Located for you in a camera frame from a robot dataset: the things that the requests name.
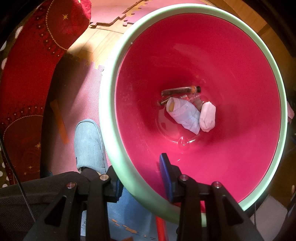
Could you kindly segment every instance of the pink foam mat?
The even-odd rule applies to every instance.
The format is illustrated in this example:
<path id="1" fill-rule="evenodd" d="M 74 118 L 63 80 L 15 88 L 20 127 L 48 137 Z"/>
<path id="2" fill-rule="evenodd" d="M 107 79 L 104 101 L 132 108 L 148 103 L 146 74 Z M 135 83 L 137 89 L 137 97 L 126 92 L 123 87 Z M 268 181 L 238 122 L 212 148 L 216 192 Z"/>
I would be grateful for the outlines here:
<path id="1" fill-rule="evenodd" d="M 206 4 L 200 0 L 152 0 L 147 1 L 144 6 L 139 7 L 140 11 L 135 11 L 132 16 L 126 16 L 124 18 L 123 26 L 127 26 L 128 23 L 134 24 L 140 18 L 144 17 L 148 13 L 151 13 L 162 7 L 170 5 L 181 4 L 181 3 L 199 3 Z"/>
<path id="2" fill-rule="evenodd" d="M 97 23 L 111 25 L 118 19 L 123 19 L 125 13 L 142 0 L 92 0 L 91 25 Z"/>
<path id="3" fill-rule="evenodd" d="M 69 55 L 63 57 L 55 68 L 46 105 L 41 134 L 41 163 L 53 175 L 77 171 L 74 154 L 74 134 L 79 121 L 93 119 L 99 125 L 99 91 L 103 66 Z M 50 102 L 57 99 L 62 119 L 69 137 L 63 144 Z"/>

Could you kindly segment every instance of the wire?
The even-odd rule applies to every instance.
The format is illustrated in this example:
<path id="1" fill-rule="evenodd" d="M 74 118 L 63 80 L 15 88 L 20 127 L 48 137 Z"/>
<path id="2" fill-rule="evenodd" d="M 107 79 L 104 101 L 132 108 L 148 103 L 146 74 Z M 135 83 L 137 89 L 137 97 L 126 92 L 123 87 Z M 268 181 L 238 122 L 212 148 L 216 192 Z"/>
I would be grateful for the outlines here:
<path id="1" fill-rule="evenodd" d="M 34 217 L 33 211 L 32 211 L 32 209 L 31 209 L 31 207 L 30 207 L 29 202 L 28 202 L 28 199 L 27 199 L 26 193 L 25 193 L 25 191 L 24 191 L 24 189 L 23 189 L 23 187 L 22 187 L 22 184 L 21 184 L 21 182 L 20 182 L 20 180 L 19 180 L 19 177 L 18 177 L 18 175 L 17 175 L 17 173 L 16 173 L 16 171 L 15 171 L 15 169 L 14 169 L 12 163 L 11 163 L 11 160 L 9 159 L 9 156 L 8 156 L 7 151 L 6 151 L 6 148 L 5 148 L 5 145 L 4 145 L 4 141 L 3 141 L 3 138 L 2 138 L 2 135 L 1 135 L 1 134 L 0 134 L 0 146 L 1 146 L 1 149 L 2 149 L 2 151 L 3 151 L 4 157 L 6 158 L 6 160 L 7 160 L 7 162 L 8 162 L 8 165 L 9 165 L 9 167 L 10 167 L 10 169 L 11 169 L 13 175 L 15 176 L 15 179 L 17 180 L 17 184 L 18 184 L 18 186 L 19 186 L 19 188 L 20 188 L 20 192 L 22 193 L 22 196 L 24 197 L 24 200 L 25 200 L 25 203 L 26 203 L 26 205 L 27 205 L 27 207 L 28 207 L 28 209 L 29 209 L 29 212 L 30 212 L 30 214 L 31 214 L 31 216 L 32 216 L 32 218 L 33 218 L 33 220 L 34 220 L 34 222 L 36 222 L 36 219 L 35 219 L 35 217 Z"/>
<path id="2" fill-rule="evenodd" d="M 255 225 L 255 228 L 257 228 L 257 224 L 256 224 L 256 202 L 255 202 L 255 211 L 254 211 L 254 225 Z"/>

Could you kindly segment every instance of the green rim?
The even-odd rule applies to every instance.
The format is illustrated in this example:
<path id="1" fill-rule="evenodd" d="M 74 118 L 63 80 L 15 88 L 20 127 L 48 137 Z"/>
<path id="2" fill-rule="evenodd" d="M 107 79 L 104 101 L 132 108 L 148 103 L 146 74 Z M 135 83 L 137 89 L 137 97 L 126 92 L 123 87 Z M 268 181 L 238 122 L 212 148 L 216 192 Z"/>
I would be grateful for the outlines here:
<path id="1" fill-rule="evenodd" d="M 121 141 L 115 117 L 115 83 L 121 61 L 132 42 L 149 26 L 166 17 L 181 13 L 203 13 L 225 19 L 239 27 L 259 46 L 273 70 L 281 102 L 281 128 L 278 146 L 273 160 L 259 185 L 239 205 L 243 210 L 249 208 L 263 193 L 270 183 L 279 165 L 287 131 L 287 100 L 284 84 L 278 66 L 262 39 L 243 21 L 221 9 L 201 4 L 178 4 L 158 9 L 131 26 L 112 50 L 100 87 L 99 115 L 101 131 L 109 159 L 126 189 L 153 214 L 173 223 L 179 222 L 180 208 L 170 204 L 158 195 L 138 173 L 131 162 Z"/>

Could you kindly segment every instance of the bucket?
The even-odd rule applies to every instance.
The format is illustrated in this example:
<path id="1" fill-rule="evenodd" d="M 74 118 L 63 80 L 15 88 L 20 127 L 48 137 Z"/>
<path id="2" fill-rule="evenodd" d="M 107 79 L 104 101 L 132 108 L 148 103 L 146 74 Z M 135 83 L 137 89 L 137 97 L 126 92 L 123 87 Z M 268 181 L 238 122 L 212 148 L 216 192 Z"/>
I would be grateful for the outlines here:
<path id="1" fill-rule="evenodd" d="M 198 135 L 156 102 L 164 89 L 198 85 L 216 106 L 216 124 Z M 197 182 L 220 181 L 243 210 L 270 183 L 287 128 L 284 85 L 260 37 L 211 6 L 178 4 L 137 21 L 114 47 L 99 97 L 102 135 L 126 189 L 153 214 L 178 222 L 159 156 Z"/>

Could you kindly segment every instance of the dark pants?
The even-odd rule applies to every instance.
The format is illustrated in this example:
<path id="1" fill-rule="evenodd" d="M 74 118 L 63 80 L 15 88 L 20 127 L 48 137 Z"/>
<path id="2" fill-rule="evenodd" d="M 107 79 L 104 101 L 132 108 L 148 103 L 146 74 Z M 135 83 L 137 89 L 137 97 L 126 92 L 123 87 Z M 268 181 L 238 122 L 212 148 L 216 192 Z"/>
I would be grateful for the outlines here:
<path id="1" fill-rule="evenodd" d="M 22 183 L 28 201 L 37 219 L 43 210 L 68 182 L 85 183 L 98 177 L 98 173 L 85 168 L 81 174 L 66 172 L 52 177 Z M 18 185 L 0 188 L 0 240 L 23 240 L 34 224 Z"/>

